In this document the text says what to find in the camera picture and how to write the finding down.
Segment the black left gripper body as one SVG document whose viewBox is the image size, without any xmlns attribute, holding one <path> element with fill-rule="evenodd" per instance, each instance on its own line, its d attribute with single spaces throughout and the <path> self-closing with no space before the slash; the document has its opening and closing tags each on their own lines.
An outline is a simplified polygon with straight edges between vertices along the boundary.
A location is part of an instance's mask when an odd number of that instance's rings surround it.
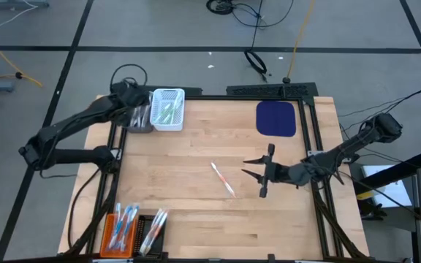
<svg viewBox="0 0 421 263">
<path fill-rule="evenodd" d="M 110 86 L 110 92 L 118 97 L 129 107 L 140 107 L 150 104 L 150 93 L 136 82 L 122 80 Z"/>
</svg>

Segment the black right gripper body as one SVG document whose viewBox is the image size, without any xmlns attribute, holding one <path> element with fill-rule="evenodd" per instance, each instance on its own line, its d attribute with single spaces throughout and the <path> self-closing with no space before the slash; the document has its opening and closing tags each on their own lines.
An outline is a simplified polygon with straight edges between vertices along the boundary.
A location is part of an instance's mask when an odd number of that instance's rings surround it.
<svg viewBox="0 0 421 263">
<path fill-rule="evenodd" d="M 289 167 L 273 162 L 275 145 L 268 145 L 268 154 L 261 157 L 259 163 L 265 165 L 264 174 L 260 179 L 262 185 L 259 196 L 265 198 L 268 192 L 268 183 L 288 183 L 294 185 L 293 179 L 289 177 Z"/>
</svg>

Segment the clear plastic bags pile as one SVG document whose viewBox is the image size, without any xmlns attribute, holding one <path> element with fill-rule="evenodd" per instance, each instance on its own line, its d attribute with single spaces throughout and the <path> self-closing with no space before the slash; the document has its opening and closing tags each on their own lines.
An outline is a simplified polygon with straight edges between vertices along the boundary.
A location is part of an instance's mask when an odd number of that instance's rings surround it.
<svg viewBox="0 0 421 263">
<path fill-rule="evenodd" d="M 147 112 L 147 105 L 142 105 L 134 109 L 133 117 L 132 117 L 132 125 L 134 128 L 141 129 L 143 127 L 143 119 L 144 115 Z"/>
</svg>

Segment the purple white toothbrush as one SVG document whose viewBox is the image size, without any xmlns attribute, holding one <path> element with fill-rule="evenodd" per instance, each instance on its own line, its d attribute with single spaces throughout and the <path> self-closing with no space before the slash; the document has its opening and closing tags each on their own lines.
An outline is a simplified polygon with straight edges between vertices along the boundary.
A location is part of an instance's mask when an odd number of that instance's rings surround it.
<svg viewBox="0 0 421 263">
<path fill-rule="evenodd" d="M 140 108 L 136 107 L 132 111 L 131 121 L 129 126 L 131 128 L 136 127 L 140 123 Z"/>
<path fill-rule="evenodd" d="M 141 127 L 145 129 L 150 123 L 151 105 L 144 106 L 143 114 L 141 117 Z"/>
</svg>

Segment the blue white toothbrush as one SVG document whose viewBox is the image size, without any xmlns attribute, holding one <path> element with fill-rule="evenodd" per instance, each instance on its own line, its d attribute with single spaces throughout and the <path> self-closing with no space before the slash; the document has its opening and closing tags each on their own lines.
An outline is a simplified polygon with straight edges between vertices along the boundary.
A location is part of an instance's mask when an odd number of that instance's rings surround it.
<svg viewBox="0 0 421 263">
<path fill-rule="evenodd" d="M 121 240 L 119 242 L 120 251 L 125 251 L 126 237 L 128 235 L 130 226 L 131 226 L 131 224 L 133 222 L 133 219 L 135 217 L 135 213 L 136 212 L 137 212 L 137 209 L 136 208 L 134 208 L 134 209 L 132 209 L 132 210 L 129 211 L 129 214 L 128 214 L 128 217 L 127 217 L 127 220 L 126 220 L 126 224 L 125 224 L 125 227 L 124 227 L 124 232 L 123 232 L 123 234 L 121 236 Z"/>
<path fill-rule="evenodd" d="M 120 242 L 121 236 L 124 232 L 124 227 L 125 227 L 126 220 L 127 220 L 130 209 L 131 209 L 131 206 L 127 206 L 124 210 L 121 208 L 121 223 L 120 223 L 121 228 L 120 228 L 120 231 L 119 231 L 118 236 L 117 236 L 116 244 L 113 247 L 114 249 L 120 250 L 119 242 Z"/>
<path fill-rule="evenodd" d="M 124 234 L 123 234 L 123 236 L 121 238 L 121 247 L 120 247 L 121 251 L 125 251 L 126 250 L 126 238 L 127 238 L 128 234 L 129 234 L 129 230 L 132 227 L 132 222 L 133 222 L 133 220 L 134 220 L 134 218 L 135 218 L 138 210 L 139 210 L 139 205 L 133 205 L 131 207 L 131 209 L 129 210 L 129 214 L 128 214 L 128 217 L 127 217 L 126 225 L 125 225 L 125 228 L 124 228 Z"/>
<path fill-rule="evenodd" d="M 110 248 L 113 248 L 116 244 L 117 236 L 121 228 L 120 223 L 121 223 L 121 203 L 118 202 L 115 205 L 115 225 L 113 228 L 113 233 L 112 233 L 112 237 L 109 244 Z"/>
</svg>

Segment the white perforated plastic basket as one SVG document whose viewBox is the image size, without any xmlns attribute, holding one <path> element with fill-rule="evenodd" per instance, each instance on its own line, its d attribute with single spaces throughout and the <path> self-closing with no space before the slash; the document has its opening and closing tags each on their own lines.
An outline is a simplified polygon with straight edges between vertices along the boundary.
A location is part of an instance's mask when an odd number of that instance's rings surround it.
<svg viewBox="0 0 421 263">
<path fill-rule="evenodd" d="M 173 124 L 155 124 L 155 118 L 161 109 L 161 104 L 164 102 L 174 103 L 177 94 L 181 94 L 181 102 L 179 108 L 176 110 Z M 150 122 L 157 131 L 161 132 L 178 132 L 183 129 L 183 120 L 185 113 L 185 91 L 180 88 L 159 88 L 153 92 L 153 100 L 151 106 Z"/>
</svg>

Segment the grey perforated plastic basket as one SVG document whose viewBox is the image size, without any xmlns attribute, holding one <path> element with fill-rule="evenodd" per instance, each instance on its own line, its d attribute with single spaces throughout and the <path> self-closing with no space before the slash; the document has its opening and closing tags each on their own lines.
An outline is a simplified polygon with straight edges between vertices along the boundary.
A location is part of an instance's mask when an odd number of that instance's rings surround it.
<svg viewBox="0 0 421 263">
<path fill-rule="evenodd" d="M 152 106 L 152 100 L 153 100 L 153 94 L 149 93 L 148 102 L 144 105 L 150 104 Z M 130 110 L 127 111 L 127 115 L 126 115 L 127 119 L 126 119 L 126 123 L 124 125 L 124 127 L 127 129 L 127 131 L 130 132 L 130 133 L 141 133 L 141 134 L 152 132 L 153 126 L 152 126 L 151 122 L 148 124 L 148 126 L 145 129 L 143 129 L 143 128 L 141 128 L 141 129 L 131 128 L 129 126 L 130 121 L 131 121 L 132 111 L 133 111 L 133 109 L 130 109 Z"/>
</svg>

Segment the dark blue square mat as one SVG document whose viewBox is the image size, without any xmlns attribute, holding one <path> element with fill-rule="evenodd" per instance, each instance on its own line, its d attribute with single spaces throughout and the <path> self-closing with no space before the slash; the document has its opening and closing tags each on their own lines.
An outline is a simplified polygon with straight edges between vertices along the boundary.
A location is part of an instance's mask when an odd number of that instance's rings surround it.
<svg viewBox="0 0 421 263">
<path fill-rule="evenodd" d="M 293 137 L 296 133 L 294 106 L 289 102 L 260 102 L 256 107 L 256 128 L 265 136 Z"/>
</svg>

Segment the black perforated panel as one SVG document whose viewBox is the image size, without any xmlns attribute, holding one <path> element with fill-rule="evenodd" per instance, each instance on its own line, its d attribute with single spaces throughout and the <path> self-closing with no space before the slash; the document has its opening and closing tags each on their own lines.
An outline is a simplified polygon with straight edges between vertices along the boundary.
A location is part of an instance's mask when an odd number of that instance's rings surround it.
<svg viewBox="0 0 421 263">
<path fill-rule="evenodd" d="M 318 96 L 315 83 L 279 83 L 264 85 L 231 85 L 227 94 L 233 96 L 273 96 L 280 98 Z"/>
</svg>

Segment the white paper box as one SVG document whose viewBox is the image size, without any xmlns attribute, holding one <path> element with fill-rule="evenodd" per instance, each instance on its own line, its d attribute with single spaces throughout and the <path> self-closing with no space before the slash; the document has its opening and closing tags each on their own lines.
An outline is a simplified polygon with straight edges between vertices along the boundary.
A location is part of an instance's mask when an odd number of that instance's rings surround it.
<svg viewBox="0 0 421 263">
<path fill-rule="evenodd" d="M 382 170 L 389 169 L 391 167 L 392 165 L 364 165 L 361 166 L 361 170 L 363 175 L 367 178 L 377 172 L 381 172 Z M 386 194 L 400 205 L 405 207 L 412 206 L 409 195 L 401 180 L 390 183 L 386 186 L 382 186 L 379 188 L 379 190 L 381 191 L 381 194 L 379 194 L 377 191 L 368 191 L 360 194 L 358 199 L 372 201 L 375 205 L 381 205 L 382 208 L 398 207 L 397 204 L 384 196 L 384 194 Z"/>
</svg>

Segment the black beam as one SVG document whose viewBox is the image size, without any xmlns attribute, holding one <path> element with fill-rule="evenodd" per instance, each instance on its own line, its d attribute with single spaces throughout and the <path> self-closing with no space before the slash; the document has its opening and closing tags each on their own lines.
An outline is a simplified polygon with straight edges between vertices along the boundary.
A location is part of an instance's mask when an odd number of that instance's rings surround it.
<svg viewBox="0 0 421 263">
<path fill-rule="evenodd" d="M 415 175 L 418 169 L 421 169 L 421 154 L 363 178 L 359 183 L 354 183 L 354 191 L 356 194 L 363 194 L 372 188 L 381 188 Z"/>
</svg>

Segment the black perforated plastic basket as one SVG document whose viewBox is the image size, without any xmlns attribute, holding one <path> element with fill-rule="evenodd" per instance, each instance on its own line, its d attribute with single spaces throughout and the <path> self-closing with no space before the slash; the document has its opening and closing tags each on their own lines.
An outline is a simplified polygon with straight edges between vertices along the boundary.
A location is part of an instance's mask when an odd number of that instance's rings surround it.
<svg viewBox="0 0 421 263">
<path fill-rule="evenodd" d="M 142 256 L 140 254 L 140 246 L 142 245 L 146 235 L 148 234 L 149 230 L 151 229 L 151 224 L 153 221 L 153 216 L 151 215 L 139 215 L 138 223 L 137 223 L 137 230 L 134 236 L 135 242 L 133 246 L 133 257 L 134 258 L 147 258 L 147 259 L 161 259 L 163 254 L 163 247 L 164 247 L 164 236 L 165 236 L 165 229 L 167 222 L 164 222 L 157 237 L 152 243 L 150 251 L 145 255 Z"/>
</svg>

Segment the orange perforated plastic basket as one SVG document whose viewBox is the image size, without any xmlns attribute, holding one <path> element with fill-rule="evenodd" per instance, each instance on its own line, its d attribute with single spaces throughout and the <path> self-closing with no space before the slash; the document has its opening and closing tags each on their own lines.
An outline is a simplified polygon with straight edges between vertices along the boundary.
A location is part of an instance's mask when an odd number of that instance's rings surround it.
<svg viewBox="0 0 421 263">
<path fill-rule="evenodd" d="M 132 258 L 138 219 L 135 218 L 129 227 L 129 231 L 125 237 L 125 249 L 123 251 L 120 248 L 108 248 L 110 239 L 113 236 L 113 232 L 115 230 L 115 221 L 115 214 L 111 213 L 107 215 L 101 242 L 100 257 L 109 259 Z"/>
</svg>

